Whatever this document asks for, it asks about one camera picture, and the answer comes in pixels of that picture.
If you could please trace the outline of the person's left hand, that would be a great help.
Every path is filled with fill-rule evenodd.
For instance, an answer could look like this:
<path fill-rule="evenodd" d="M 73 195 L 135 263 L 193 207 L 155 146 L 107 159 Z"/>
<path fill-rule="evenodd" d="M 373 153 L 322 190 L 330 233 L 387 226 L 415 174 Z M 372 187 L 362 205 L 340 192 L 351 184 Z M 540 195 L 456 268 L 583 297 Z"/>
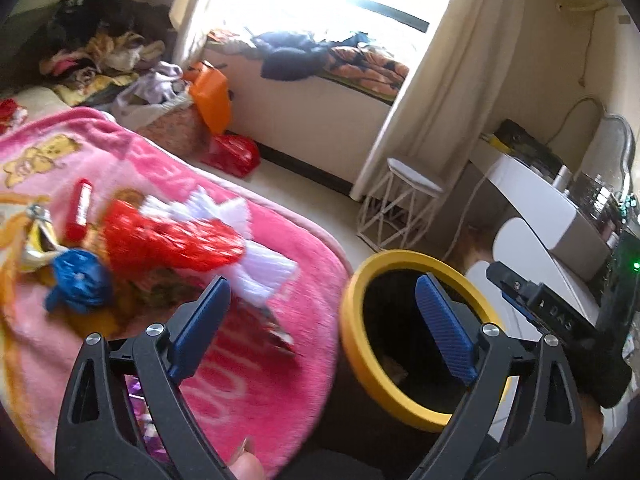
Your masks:
<path fill-rule="evenodd" d="M 238 480 L 265 480 L 266 474 L 262 463 L 254 454 L 255 448 L 251 438 L 245 438 L 228 463 L 229 470 Z"/>

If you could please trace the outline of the person's right hand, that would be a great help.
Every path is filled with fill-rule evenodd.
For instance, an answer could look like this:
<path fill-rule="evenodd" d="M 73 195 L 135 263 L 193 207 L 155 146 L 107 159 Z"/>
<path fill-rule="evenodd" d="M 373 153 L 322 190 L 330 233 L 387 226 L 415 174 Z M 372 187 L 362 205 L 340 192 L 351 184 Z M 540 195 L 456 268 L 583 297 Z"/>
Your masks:
<path fill-rule="evenodd" d="M 587 457 L 595 456 L 603 439 L 604 417 L 600 405 L 588 394 L 579 395 L 584 422 Z"/>

